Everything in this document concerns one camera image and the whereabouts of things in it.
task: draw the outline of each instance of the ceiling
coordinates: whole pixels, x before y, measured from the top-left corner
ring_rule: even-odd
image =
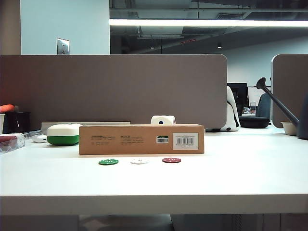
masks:
[[[111,19],[308,20],[307,0],[110,0]],[[303,28],[110,26],[111,53],[203,53],[308,35]]]

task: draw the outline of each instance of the gray fabric partition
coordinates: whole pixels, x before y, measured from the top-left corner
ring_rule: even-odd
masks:
[[[308,54],[279,54],[272,61],[272,92],[291,112],[300,117],[304,97],[308,93]],[[273,103],[273,124],[282,128],[289,121]]]
[[[31,113],[31,128],[54,121],[226,121],[223,55],[8,55],[0,57],[0,104]]]

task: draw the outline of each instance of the poker chip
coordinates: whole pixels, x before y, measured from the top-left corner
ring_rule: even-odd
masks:
[[[149,160],[146,160],[146,159],[133,159],[133,160],[131,160],[131,163],[132,164],[135,164],[135,165],[143,165],[143,164],[146,164],[146,163],[148,163],[149,162]]]
[[[101,160],[98,163],[100,165],[115,165],[115,164],[119,163],[119,161],[115,160],[115,159],[106,159],[106,160]]]
[[[179,162],[181,162],[181,159],[170,157],[170,158],[164,158],[163,162],[165,162],[165,163],[179,163]]]

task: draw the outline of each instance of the barcode label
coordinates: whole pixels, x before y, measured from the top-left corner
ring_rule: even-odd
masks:
[[[157,136],[156,143],[169,143],[169,136]]]
[[[192,144],[193,145],[193,138],[178,138],[177,144]]]
[[[198,133],[173,133],[173,150],[198,150]]]

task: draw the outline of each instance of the ceiling light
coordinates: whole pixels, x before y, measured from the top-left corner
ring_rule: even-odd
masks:
[[[265,26],[308,27],[308,21],[186,20],[186,19],[109,19],[111,26]]]

